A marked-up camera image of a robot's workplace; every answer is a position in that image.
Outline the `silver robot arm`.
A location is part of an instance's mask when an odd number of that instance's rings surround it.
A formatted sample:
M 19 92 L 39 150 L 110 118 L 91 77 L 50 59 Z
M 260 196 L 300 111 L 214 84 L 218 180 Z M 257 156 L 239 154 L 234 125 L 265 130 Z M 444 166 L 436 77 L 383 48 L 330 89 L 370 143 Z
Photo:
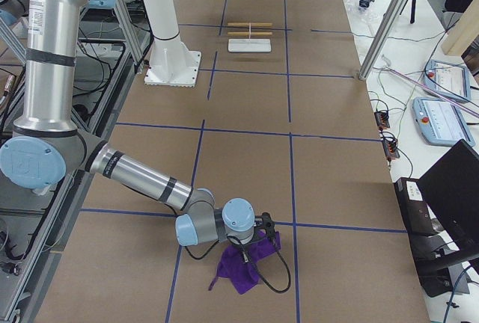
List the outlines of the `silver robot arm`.
M 167 176 L 112 148 L 71 119 L 81 9 L 93 0 L 29 0 L 23 113 L 1 147 L 1 171 L 23 188 L 41 190 L 68 173 L 99 173 L 180 212 L 182 246 L 211 241 L 247 245 L 258 224 L 242 198 L 216 208 L 213 195 Z

